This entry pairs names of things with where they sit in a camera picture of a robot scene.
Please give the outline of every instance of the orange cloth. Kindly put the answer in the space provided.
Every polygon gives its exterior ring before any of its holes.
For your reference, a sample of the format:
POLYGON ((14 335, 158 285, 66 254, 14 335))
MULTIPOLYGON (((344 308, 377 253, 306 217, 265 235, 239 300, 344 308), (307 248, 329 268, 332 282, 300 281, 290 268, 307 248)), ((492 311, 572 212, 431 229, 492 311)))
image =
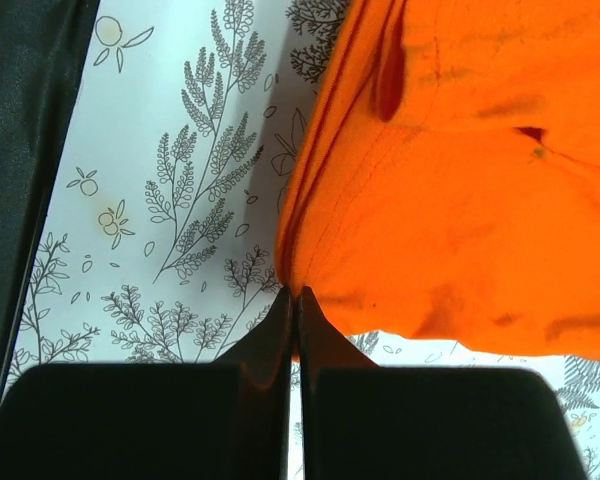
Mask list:
POLYGON ((600 0, 354 0, 276 248, 343 334, 600 360, 600 0))

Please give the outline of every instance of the orange garment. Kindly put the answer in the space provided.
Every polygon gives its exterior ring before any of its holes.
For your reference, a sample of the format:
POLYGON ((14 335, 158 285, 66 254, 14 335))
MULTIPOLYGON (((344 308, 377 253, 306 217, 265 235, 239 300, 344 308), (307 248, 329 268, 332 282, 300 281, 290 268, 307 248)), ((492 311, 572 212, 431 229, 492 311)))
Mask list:
POLYGON ((343 334, 600 360, 600 0, 354 0, 276 247, 343 334))

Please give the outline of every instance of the folded orange shirt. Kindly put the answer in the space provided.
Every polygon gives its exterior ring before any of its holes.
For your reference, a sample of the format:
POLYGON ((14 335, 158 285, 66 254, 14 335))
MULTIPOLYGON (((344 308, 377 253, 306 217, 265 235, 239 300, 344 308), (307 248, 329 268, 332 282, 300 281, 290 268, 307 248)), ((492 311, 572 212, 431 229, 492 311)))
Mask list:
POLYGON ((276 247, 343 334, 600 360, 600 0, 353 0, 276 247))

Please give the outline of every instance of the orange fabric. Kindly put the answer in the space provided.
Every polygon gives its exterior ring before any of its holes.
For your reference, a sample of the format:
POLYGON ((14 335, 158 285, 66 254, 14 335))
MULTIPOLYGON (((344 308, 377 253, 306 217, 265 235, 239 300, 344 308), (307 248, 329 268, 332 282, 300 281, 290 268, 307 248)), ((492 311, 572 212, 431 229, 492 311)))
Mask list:
POLYGON ((600 0, 354 0, 276 246, 344 334, 600 360, 600 0))

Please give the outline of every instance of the white surface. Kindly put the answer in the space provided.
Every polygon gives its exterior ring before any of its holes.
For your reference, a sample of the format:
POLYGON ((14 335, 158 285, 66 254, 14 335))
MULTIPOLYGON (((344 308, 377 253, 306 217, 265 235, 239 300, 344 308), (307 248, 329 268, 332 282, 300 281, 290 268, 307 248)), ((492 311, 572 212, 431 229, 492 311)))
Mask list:
MULTIPOLYGON (((327 0, 304 3, 299 13, 305 16, 321 13, 321 5, 327 10, 339 5, 327 0)), ((218 59, 210 26, 213 9, 228 45, 237 45, 234 37, 236 42, 241 39, 230 28, 225 1, 102 0, 10 382, 27 368, 48 361, 210 361, 266 313, 275 296, 266 276, 271 273, 267 269, 272 266, 278 201, 315 101, 317 86, 308 80, 318 79, 320 73, 307 65, 296 64, 299 70, 295 70, 292 51, 313 45, 317 50, 312 55, 317 59, 316 52, 337 26, 339 12, 331 12, 328 21, 332 23, 315 24, 320 28, 313 34, 307 31, 310 25, 297 25, 304 29, 300 36, 292 28, 293 20, 300 17, 287 15, 292 0, 232 0, 231 5, 254 7, 252 22, 243 21, 240 28, 245 45, 253 32, 259 32, 266 59, 251 88, 241 92, 236 84, 229 89, 226 106, 213 120, 213 131, 203 135, 183 104, 184 66, 191 62, 195 75, 200 48, 206 48, 207 59, 214 53, 213 78, 205 87, 211 109, 216 72, 221 72, 225 92, 230 70, 220 66, 218 59), (211 166, 203 175, 217 143, 216 132, 218 140, 227 127, 235 133, 245 112, 244 137, 252 133, 254 137, 244 158, 240 162, 229 159, 220 175, 211 166), (223 214, 233 212, 226 231, 213 243, 209 238, 200 240, 190 253, 211 246, 217 251, 195 271, 167 268, 161 272, 163 264, 173 264, 182 254, 169 255, 174 222, 155 222, 155 217, 165 215, 156 208, 149 210, 156 205, 147 204, 146 187, 148 181, 156 182, 165 201, 173 203, 170 183, 160 183, 157 175, 157 153, 164 134, 168 133, 171 148, 185 125, 189 135, 197 132, 190 157, 193 184, 187 195, 205 192, 218 181, 216 177, 243 167, 260 145, 264 150, 255 167, 222 194, 226 199, 223 214), (117 217, 116 225, 111 224, 113 217, 117 217), (254 260, 258 248, 262 257, 254 260), (230 277, 231 268, 227 270, 232 261, 238 269, 238 284, 230 277), (249 262, 254 261, 259 271, 248 274, 249 262), (134 297, 131 307, 125 306, 128 301, 122 296, 125 285, 137 287, 134 294, 141 295, 134 297)), ((177 163, 176 177, 183 171, 183 161, 177 163)), ((186 230, 194 220, 204 225, 218 202, 204 194, 193 207, 179 207, 177 231, 186 230)), ((204 227, 198 228, 194 241, 200 231, 204 227)), ((567 405, 567 420, 591 478, 600 479, 600 365, 573 358, 499 357, 469 352, 454 342, 414 342, 384 333, 371 347, 367 344, 367 352, 382 365, 516 365, 537 370, 556 390, 568 384, 569 391, 560 391, 560 398, 577 401, 567 405)), ((291 406, 289 478, 301 478, 301 445, 295 428, 300 422, 297 389, 291 406)))

